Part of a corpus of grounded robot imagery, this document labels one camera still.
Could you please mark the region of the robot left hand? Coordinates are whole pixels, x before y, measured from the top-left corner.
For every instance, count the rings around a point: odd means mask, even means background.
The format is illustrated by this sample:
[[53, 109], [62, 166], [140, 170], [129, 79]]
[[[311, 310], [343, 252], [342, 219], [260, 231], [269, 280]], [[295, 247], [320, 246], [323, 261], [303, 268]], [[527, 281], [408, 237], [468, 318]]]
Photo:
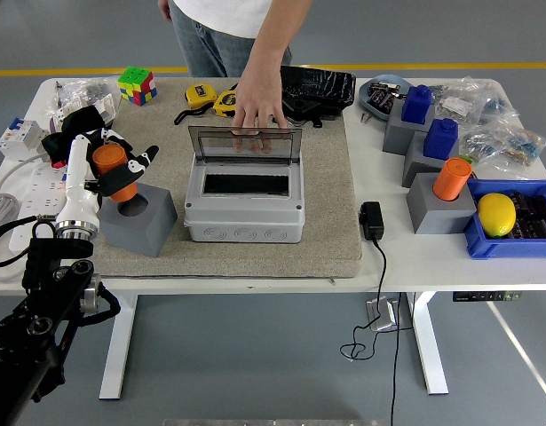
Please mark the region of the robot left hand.
[[[123, 163], [102, 174], [92, 156], [101, 148], [120, 148]], [[142, 177], [158, 154], [150, 146], [134, 156], [131, 147], [113, 130], [98, 129], [75, 136], [67, 160], [66, 203], [56, 216], [56, 234], [61, 238], [92, 239], [99, 231], [97, 196], [109, 197]]]

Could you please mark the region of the person's left hand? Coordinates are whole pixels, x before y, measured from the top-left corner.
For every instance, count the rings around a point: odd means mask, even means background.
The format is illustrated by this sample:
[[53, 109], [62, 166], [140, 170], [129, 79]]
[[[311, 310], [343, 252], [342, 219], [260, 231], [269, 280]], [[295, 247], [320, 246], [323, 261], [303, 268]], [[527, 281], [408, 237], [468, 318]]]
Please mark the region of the person's left hand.
[[281, 74], [279, 69], [247, 67], [235, 91], [234, 128], [267, 128], [275, 120], [281, 129], [288, 128], [282, 111]]

